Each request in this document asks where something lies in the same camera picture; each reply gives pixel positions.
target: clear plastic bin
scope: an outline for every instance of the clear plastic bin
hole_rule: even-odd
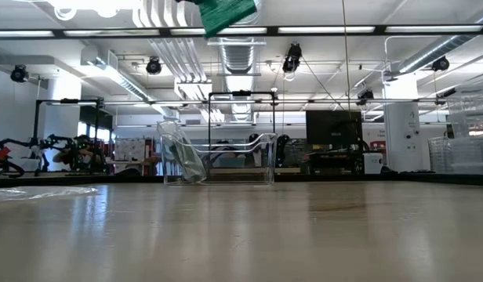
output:
[[[276,133],[264,133],[258,139],[245,144],[188,144],[171,134],[162,134],[162,163],[165,185],[198,184],[259,184],[274,183],[274,164],[276,160]],[[206,177],[186,179],[182,173],[188,160],[181,160],[176,144],[191,148],[202,160]]]
[[[428,140],[431,170],[436,173],[452,173],[452,148],[447,137]]]
[[[449,145],[454,173],[483,175],[483,136],[449,140]]]
[[[447,99],[454,136],[483,136],[483,85],[458,89]]]

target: air duct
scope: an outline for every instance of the air duct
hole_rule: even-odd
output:
[[[471,21],[476,24],[483,24],[483,12],[475,15]],[[457,35],[452,36],[451,38],[441,38],[411,58],[402,62],[397,70],[394,70],[392,73],[393,75],[399,75],[417,71],[442,58],[445,54],[457,49],[461,45],[470,42],[476,37],[476,35]]]
[[[236,25],[256,25],[259,22],[262,0],[254,0],[257,13],[247,16]],[[256,70],[256,47],[246,45],[247,42],[254,42],[254,38],[220,38],[220,43],[229,42],[234,45],[221,45],[220,54],[223,70],[226,76],[226,86],[228,91],[253,90],[254,77]],[[243,103],[249,97],[233,97],[239,99],[239,104],[231,106],[231,112],[236,121],[246,121],[252,116],[250,104]]]
[[[144,87],[136,81],[130,79],[130,75],[124,70],[118,68],[118,57],[111,51],[107,51],[107,56],[99,51],[94,45],[88,45],[82,49],[81,62],[82,66],[89,66],[94,74],[109,78],[129,93],[133,94],[144,102],[153,101],[153,97],[146,94]],[[153,105],[156,111],[168,118],[174,118],[175,114],[168,107]]]

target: black monitor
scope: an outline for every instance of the black monitor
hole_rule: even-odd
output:
[[[349,146],[362,139],[361,112],[347,110],[309,110],[306,137],[310,145]]]

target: window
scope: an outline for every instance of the window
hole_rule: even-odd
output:
[[[99,128],[97,131],[97,138],[102,139],[105,143],[109,143],[109,130]]]
[[[78,136],[86,135],[86,123],[79,122],[78,123]]]
[[[88,134],[90,138],[95,138],[95,127],[90,126],[90,133]]]

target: green cloth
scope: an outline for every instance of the green cloth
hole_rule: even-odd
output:
[[[204,0],[199,6],[206,38],[257,12],[254,0]]]

